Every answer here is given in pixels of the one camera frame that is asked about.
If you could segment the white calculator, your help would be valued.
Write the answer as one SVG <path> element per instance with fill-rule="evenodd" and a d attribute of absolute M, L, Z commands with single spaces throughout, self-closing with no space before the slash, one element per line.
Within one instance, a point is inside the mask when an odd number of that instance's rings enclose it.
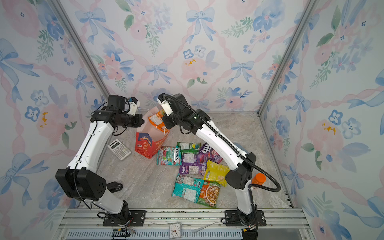
<path fill-rule="evenodd" d="M 121 161 L 129 157 L 132 152 L 118 139 L 108 144 L 108 148 Z"/>

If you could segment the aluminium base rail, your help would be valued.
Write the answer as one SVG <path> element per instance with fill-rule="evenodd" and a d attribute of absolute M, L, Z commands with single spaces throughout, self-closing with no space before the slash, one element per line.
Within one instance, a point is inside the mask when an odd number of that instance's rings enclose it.
<path fill-rule="evenodd" d="M 174 240 L 313 240 L 302 209 L 259 209 L 258 223 L 246 227 L 235 209 L 133 209 L 130 225 L 101 219 L 98 210 L 66 211 L 55 240 L 170 240 L 169 224 L 182 223 Z"/>

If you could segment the black stapler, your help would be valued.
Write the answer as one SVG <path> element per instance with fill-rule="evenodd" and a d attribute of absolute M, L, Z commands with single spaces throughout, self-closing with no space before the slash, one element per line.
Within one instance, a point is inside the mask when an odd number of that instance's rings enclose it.
<path fill-rule="evenodd" d="M 111 193 L 116 193 L 116 192 L 119 192 L 123 189 L 123 184 L 121 183 L 118 183 L 118 182 L 111 182 L 111 183 L 108 183 L 107 184 L 107 189 L 111 192 Z"/>

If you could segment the Fox's mint blossom candy bag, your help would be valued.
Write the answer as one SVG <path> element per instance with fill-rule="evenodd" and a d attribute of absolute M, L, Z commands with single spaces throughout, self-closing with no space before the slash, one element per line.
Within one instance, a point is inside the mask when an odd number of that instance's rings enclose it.
<path fill-rule="evenodd" d="M 163 146 L 157 153 L 157 165 L 180 166 L 182 164 L 182 154 L 179 147 Z"/>

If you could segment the yellow snack packet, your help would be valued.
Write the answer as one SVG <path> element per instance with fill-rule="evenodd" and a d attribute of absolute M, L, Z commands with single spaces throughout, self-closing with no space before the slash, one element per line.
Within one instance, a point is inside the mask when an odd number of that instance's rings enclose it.
<path fill-rule="evenodd" d="M 203 179 L 205 181 L 217 182 L 223 187 L 226 187 L 228 183 L 225 179 L 225 176 L 229 173 L 229 171 L 230 168 L 228 166 L 220 165 L 213 161 L 208 161 L 207 169 Z"/>

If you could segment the purple snack packet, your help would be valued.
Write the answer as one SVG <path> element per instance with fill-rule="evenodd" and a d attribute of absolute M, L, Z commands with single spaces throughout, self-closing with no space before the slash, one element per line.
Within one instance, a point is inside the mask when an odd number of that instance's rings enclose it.
<path fill-rule="evenodd" d="M 183 154 L 179 174 L 204 176 L 207 169 L 207 161 L 208 158 L 205 154 Z"/>

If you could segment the green noodle packet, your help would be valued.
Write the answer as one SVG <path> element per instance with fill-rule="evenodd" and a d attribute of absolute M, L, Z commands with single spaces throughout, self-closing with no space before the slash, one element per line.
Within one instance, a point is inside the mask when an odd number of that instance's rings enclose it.
<path fill-rule="evenodd" d="M 197 203 L 206 207 L 216 208 L 221 185 L 217 182 L 204 181 Z"/>

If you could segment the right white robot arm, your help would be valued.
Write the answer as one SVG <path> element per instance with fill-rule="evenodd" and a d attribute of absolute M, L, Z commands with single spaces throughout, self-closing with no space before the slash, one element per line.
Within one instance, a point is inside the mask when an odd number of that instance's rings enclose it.
<path fill-rule="evenodd" d="M 209 144 L 223 158 L 230 168 L 225 179 L 235 189 L 238 212 L 245 216 L 250 215 L 255 207 L 248 186 L 251 184 L 252 170 L 256 168 L 256 156 L 236 147 L 202 110 L 173 111 L 163 117 L 163 121 L 168 129 L 174 126 L 185 128 Z"/>

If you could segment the orange cap bottle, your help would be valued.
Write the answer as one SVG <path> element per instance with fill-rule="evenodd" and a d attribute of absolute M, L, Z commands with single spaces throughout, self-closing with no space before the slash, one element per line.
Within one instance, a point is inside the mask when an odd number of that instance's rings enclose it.
<path fill-rule="evenodd" d="M 247 190 L 251 188 L 261 188 L 261 186 L 266 182 L 267 177 L 262 173 L 257 173 L 251 180 L 247 182 Z"/>

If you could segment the purple Fox's candy bag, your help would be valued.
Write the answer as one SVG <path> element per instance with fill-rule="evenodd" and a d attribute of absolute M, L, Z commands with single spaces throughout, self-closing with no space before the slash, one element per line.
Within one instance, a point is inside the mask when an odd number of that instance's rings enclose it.
<path fill-rule="evenodd" d="M 202 145 L 199 154 L 206 155 L 208 160 L 217 164 L 220 164 L 223 161 L 223 158 L 208 143 Z"/>

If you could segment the orange snack packet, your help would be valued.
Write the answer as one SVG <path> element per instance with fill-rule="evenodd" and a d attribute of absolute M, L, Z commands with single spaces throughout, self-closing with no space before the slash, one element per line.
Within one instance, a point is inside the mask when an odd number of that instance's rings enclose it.
<path fill-rule="evenodd" d="M 169 132 L 169 129 L 166 128 L 162 117 L 165 115 L 164 110 L 158 111 L 156 114 L 149 117 L 150 123 L 159 131 L 162 131 L 165 135 Z"/>

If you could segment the teal snack packet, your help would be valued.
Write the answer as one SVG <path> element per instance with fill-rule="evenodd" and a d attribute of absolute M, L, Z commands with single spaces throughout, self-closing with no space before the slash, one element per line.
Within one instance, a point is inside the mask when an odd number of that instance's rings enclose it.
<path fill-rule="evenodd" d="M 196 179 L 178 174 L 172 196 L 197 203 L 203 185 L 204 180 L 202 179 Z"/>

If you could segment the small white clock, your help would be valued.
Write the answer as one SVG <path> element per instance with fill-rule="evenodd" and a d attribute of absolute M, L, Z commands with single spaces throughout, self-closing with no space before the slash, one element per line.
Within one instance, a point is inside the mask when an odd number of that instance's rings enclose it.
<path fill-rule="evenodd" d="M 169 224 L 169 239 L 180 239 L 183 236 L 182 223 Z"/>

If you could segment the green snack packet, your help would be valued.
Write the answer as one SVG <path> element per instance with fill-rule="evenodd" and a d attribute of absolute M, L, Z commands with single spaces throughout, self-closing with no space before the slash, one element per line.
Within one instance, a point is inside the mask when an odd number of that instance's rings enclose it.
<path fill-rule="evenodd" d="M 182 154 L 194 154 L 197 155 L 201 149 L 201 143 L 184 143 L 178 142 L 177 147 Z"/>

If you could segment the red paper gift bag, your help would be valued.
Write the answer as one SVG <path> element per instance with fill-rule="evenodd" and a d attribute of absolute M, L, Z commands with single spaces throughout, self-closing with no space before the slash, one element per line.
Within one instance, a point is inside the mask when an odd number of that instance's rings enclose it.
<path fill-rule="evenodd" d="M 143 116 L 145 123 L 137 129 L 135 152 L 148 159 L 157 154 L 169 134 L 167 131 L 164 132 L 164 130 L 156 128 L 149 119 L 149 117 L 155 115 L 161 109 L 160 107 L 150 109 Z"/>

